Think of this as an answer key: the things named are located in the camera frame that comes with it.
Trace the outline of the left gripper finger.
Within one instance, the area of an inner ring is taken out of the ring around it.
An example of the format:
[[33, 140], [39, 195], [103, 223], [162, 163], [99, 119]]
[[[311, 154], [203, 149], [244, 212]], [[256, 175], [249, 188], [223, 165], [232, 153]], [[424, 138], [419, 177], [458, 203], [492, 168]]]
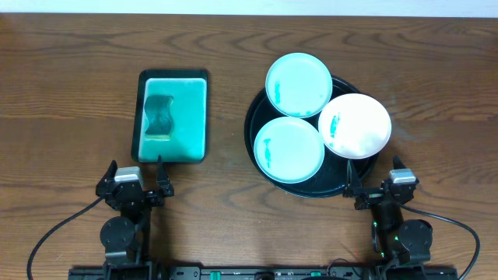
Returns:
[[170, 178], [167, 175], [167, 172], [164, 169], [162, 156], [158, 156], [157, 160], [157, 171], [156, 171], [156, 182], [162, 190], [170, 189]]
[[114, 176], [116, 172], [117, 172], [117, 163], [115, 160], [112, 160], [109, 167], [107, 168], [107, 171], [100, 180], [100, 186], [106, 187], [108, 184], [112, 183], [114, 181]]

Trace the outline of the white plate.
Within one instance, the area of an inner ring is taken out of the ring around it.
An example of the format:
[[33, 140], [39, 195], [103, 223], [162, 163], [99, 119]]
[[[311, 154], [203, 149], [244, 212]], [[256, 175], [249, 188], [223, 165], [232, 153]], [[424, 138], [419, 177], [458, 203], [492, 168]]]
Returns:
[[379, 153], [392, 130], [387, 109], [361, 93], [331, 100], [320, 113], [317, 126], [325, 146], [347, 159], [365, 159]]

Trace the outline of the mint plate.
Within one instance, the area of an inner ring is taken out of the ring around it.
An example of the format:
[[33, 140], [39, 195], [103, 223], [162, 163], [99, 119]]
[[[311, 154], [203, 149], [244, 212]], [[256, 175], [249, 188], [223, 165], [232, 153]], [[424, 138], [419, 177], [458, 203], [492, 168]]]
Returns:
[[262, 172], [284, 184], [310, 179], [325, 156], [317, 129], [296, 117], [278, 117], [265, 124], [256, 134], [253, 150]]
[[333, 79], [320, 59], [311, 54], [290, 53], [269, 68], [265, 92], [280, 113], [308, 118], [320, 113], [331, 99]]

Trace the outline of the green scouring sponge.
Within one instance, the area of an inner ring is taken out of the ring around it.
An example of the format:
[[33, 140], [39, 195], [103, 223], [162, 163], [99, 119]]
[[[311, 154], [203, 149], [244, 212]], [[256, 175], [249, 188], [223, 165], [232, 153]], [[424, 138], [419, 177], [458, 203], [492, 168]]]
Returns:
[[149, 122], [146, 137], [169, 141], [174, 130], [174, 122], [170, 113], [172, 96], [153, 95], [146, 99], [144, 111]]

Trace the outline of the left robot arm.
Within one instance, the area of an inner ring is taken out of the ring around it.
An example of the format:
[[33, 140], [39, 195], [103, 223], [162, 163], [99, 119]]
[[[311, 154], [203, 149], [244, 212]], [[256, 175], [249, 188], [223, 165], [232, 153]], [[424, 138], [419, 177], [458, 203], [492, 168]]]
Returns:
[[143, 189], [144, 180], [137, 166], [119, 168], [115, 161], [96, 185], [96, 195], [113, 210], [120, 212], [104, 223], [100, 242], [105, 248], [105, 279], [168, 279], [167, 269], [149, 259], [151, 213], [174, 196], [174, 188], [157, 159], [158, 188]]

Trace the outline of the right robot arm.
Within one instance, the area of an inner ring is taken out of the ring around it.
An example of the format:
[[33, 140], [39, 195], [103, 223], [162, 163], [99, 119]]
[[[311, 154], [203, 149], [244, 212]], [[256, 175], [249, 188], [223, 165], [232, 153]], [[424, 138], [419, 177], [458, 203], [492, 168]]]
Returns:
[[356, 210], [369, 210], [374, 250], [383, 260], [361, 272], [362, 279], [425, 279], [423, 263], [430, 259], [432, 226], [422, 219], [405, 220], [402, 207], [414, 198], [419, 180], [396, 156], [393, 170], [379, 187], [364, 187], [351, 160], [347, 163], [345, 198]]

